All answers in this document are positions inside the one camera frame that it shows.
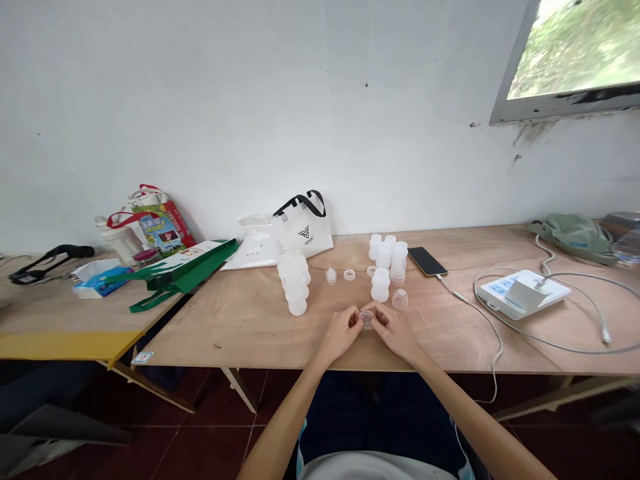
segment phone screen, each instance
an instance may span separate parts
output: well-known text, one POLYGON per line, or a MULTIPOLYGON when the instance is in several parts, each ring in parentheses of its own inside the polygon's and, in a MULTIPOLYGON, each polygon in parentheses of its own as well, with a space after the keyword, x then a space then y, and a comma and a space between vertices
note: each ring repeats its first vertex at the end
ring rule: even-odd
POLYGON ((435 275, 446 275, 449 272, 433 258, 423 247, 409 249, 409 255, 415 264, 428 277, 435 275))

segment green paper bag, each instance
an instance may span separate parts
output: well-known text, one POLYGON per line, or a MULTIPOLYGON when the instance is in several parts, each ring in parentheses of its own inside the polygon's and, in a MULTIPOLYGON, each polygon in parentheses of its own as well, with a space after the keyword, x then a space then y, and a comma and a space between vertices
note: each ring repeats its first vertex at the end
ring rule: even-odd
POLYGON ((189 293, 222 265, 236 250, 233 240, 204 241, 133 273, 108 277, 105 283, 144 280, 155 293, 129 307, 131 313, 149 310, 176 293, 189 293))

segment plywood tabletop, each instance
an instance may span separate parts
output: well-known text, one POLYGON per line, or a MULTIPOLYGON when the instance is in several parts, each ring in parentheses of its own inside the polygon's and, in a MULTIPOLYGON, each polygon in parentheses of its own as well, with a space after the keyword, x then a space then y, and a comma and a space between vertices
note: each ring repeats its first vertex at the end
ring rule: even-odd
MULTIPOLYGON (((498 266, 539 271, 547 254, 536 248, 533 235, 521 225, 395 233, 409 247, 425 247, 449 270, 447 282, 470 301, 473 280, 498 266)), ((194 295, 148 344, 150 365, 204 367, 302 368, 321 340, 332 314, 371 300, 366 274, 370 235, 335 237, 335 248, 308 259, 311 283, 304 315, 289 313, 275 267, 220 271, 194 295), (338 282, 328 285, 330 266, 338 282), (342 277, 356 270, 354 281, 342 277)), ((558 252, 554 272, 593 273, 640 289, 637 271, 588 265, 558 252)), ((496 277, 508 271, 494 272, 496 277)), ((640 342, 640 304, 626 291, 606 282, 566 277, 586 289, 609 320, 612 348, 640 342)), ((451 372, 490 372, 498 340, 487 320, 446 292, 436 278, 426 278, 408 260, 404 286, 390 286, 387 304, 398 288, 409 294, 402 315, 418 341, 442 368, 451 372)), ((497 364, 502 373, 566 373, 640 375, 640 351, 618 355, 580 355, 527 339, 497 320, 505 343, 497 364)), ((576 349, 605 349, 599 339, 592 306, 576 291, 565 301, 517 324, 539 337, 576 349)), ((374 331, 363 331, 350 350, 332 366, 361 371, 403 371, 410 367, 390 352, 374 331)))
MULTIPOLYGON (((48 276, 93 259, 70 260, 48 276)), ((16 259, 0 269, 0 358, 111 360, 181 297, 174 295, 153 309, 132 314, 129 306, 151 294, 143 281, 130 281, 103 299, 80 300, 69 280, 38 285, 8 280, 10 273, 32 261, 16 259)))

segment black bag handle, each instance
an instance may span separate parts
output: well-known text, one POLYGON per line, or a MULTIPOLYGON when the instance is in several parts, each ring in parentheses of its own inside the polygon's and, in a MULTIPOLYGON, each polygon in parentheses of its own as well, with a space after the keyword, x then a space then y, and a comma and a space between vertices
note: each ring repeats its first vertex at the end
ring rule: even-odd
POLYGON ((296 195, 294 198, 292 198, 291 200, 286 202, 282 207, 276 210, 273 216, 279 217, 280 215, 284 215, 285 208, 289 206, 296 207, 297 206, 297 203, 295 202, 296 199, 298 200, 298 202, 304 203, 307 206, 307 208, 312 212, 312 214, 314 214, 316 217, 322 218, 327 216, 327 208, 325 207, 325 201, 323 200, 322 195, 320 195, 320 192, 318 192, 318 190, 309 190, 307 192, 306 197, 304 195, 296 195), (318 210, 318 208, 316 208, 316 206, 311 202, 311 200, 309 200, 311 198, 312 193, 315 193, 316 196, 320 199, 320 203, 322 203, 322 209, 323 209, 322 213, 320 213, 320 210, 318 210))

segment white electronic device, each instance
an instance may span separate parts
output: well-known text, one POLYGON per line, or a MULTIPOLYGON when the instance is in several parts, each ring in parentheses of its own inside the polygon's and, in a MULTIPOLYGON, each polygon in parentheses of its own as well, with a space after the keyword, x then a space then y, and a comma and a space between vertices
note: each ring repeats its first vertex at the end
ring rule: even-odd
POLYGON ((512 320, 522 320, 532 313, 558 303, 571 293, 571 289, 552 280, 547 280, 542 288, 534 290, 533 286, 543 278, 536 272, 520 270, 482 285, 478 295, 487 302, 489 308, 504 313, 512 320), (516 284, 514 290, 509 292, 514 283, 516 284), (525 301, 533 303, 524 305, 525 301))

